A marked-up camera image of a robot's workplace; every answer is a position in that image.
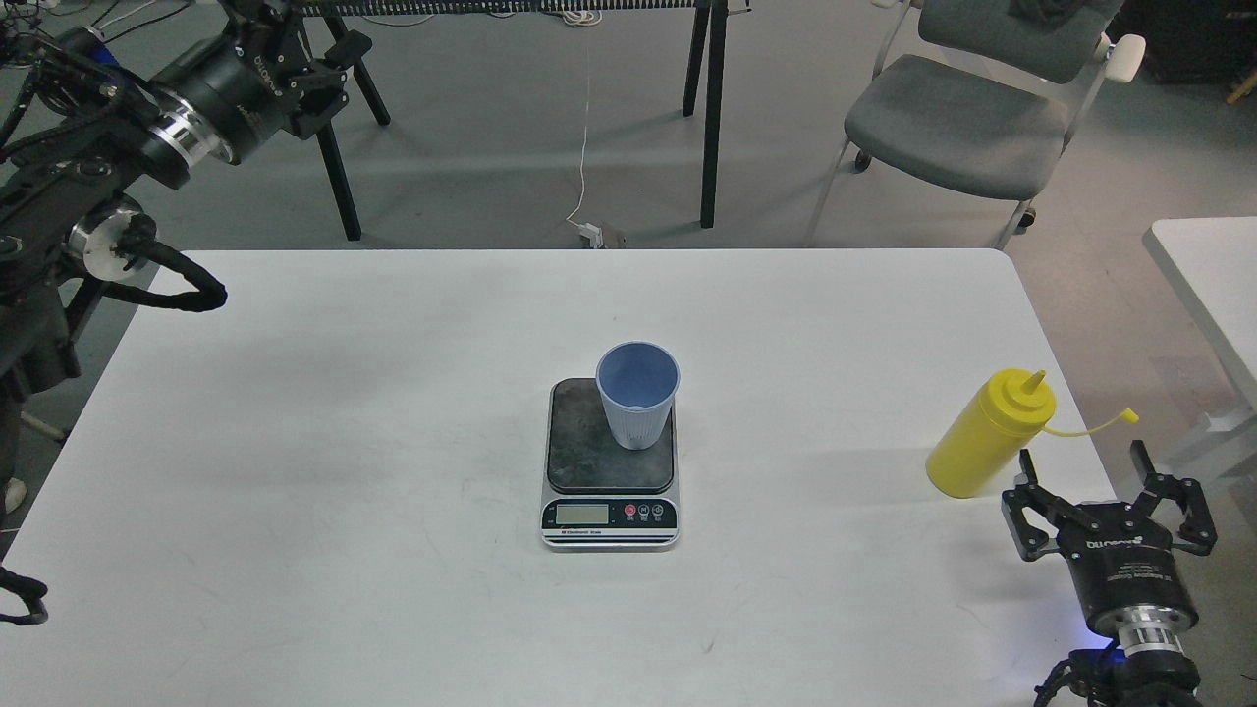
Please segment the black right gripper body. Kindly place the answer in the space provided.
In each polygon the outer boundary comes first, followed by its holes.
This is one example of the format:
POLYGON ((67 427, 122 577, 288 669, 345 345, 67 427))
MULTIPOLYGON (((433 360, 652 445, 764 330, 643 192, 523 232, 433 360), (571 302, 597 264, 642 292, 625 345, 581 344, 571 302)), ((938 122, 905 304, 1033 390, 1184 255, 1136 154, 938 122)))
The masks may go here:
POLYGON ((1199 614, 1172 554, 1172 533, 1130 503, 1082 503, 1089 520, 1063 517, 1057 546, 1066 559, 1086 625, 1117 634, 1119 614, 1153 608, 1177 630, 1199 614))

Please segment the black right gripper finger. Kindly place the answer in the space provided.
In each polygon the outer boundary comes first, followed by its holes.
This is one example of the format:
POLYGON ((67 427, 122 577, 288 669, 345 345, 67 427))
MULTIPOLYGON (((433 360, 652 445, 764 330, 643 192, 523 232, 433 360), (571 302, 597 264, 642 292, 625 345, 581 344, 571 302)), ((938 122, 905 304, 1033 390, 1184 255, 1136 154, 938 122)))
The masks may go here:
POLYGON ((1040 515, 1055 530, 1073 522, 1073 508, 1063 498, 1046 491, 1038 481, 1028 449, 1019 449, 1017 460, 1019 476, 1014 486, 1001 494, 1002 515, 1011 530, 1014 548, 1023 561, 1037 561, 1050 554, 1060 554, 1058 541, 1050 532, 1033 526, 1027 520, 1027 512, 1040 515))
POLYGON ((1133 502, 1135 515, 1151 518, 1161 502, 1172 502, 1182 515, 1182 525, 1175 532, 1177 542, 1172 542, 1172 548, 1209 556, 1218 542, 1218 533, 1200 483, 1190 477, 1177 478, 1156 470, 1144 440, 1133 440, 1128 452, 1143 484, 1133 502))

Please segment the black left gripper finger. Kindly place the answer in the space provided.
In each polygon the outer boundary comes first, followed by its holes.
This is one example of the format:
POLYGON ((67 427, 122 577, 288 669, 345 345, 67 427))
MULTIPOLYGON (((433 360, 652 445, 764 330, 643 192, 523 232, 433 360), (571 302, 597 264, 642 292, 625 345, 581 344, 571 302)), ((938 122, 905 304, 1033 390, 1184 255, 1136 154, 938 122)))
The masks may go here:
POLYGON ((362 74, 362 58, 372 47, 372 40, 363 31, 346 31, 322 58, 310 60, 300 75, 293 77, 292 89, 298 99, 289 112, 289 135, 310 138, 331 125, 349 102, 346 94, 349 75, 358 81, 360 92, 375 107, 375 89, 365 86, 370 75, 362 74))
POLYGON ((219 1, 226 13, 224 36, 243 59, 304 60, 302 8, 305 1, 219 1))

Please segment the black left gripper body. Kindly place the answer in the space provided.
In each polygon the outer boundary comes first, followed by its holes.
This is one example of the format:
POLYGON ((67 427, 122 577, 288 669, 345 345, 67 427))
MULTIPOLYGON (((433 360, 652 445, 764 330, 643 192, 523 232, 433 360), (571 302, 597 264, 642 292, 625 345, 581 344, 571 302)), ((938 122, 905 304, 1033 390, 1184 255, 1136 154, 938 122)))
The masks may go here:
POLYGON ((152 78, 161 114, 151 133, 189 166, 243 164, 295 108, 293 77, 308 60, 294 30, 206 36, 152 78))

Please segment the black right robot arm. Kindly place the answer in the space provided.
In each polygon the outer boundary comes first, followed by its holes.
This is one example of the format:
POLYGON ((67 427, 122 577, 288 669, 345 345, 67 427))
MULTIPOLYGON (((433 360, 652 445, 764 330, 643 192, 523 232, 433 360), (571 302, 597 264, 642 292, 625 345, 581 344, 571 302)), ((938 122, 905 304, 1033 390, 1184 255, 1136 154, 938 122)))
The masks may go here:
POLYGON ((1091 706, 1198 702, 1199 671, 1179 639, 1199 614, 1175 550, 1207 556, 1217 531, 1198 481, 1156 470, 1141 440, 1130 452, 1143 483, 1131 503, 1070 503, 1040 484, 1027 449, 1014 487, 1002 494, 1019 559, 1063 556, 1089 630, 1107 639, 1060 660, 1036 689, 1038 706, 1063 688, 1091 706))

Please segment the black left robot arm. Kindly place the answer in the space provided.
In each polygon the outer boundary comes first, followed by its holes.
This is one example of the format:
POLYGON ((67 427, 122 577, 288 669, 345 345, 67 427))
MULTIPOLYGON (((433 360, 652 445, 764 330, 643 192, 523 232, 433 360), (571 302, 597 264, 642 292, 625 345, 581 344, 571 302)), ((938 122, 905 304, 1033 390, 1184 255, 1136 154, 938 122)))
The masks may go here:
POLYGON ((3 511, 26 496, 15 477, 28 398, 80 376, 75 341, 101 299, 205 312, 226 288, 163 245, 131 184, 189 182, 207 157, 238 165, 283 131, 316 137, 344 234, 358 242, 334 116, 348 81, 378 125, 391 117, 365 69, 372 42, 346 26, 354 6, 225 1, 226 23, 143 78, 111 54, 98 28, 13 35, 26 81, 3 125, 3 511))

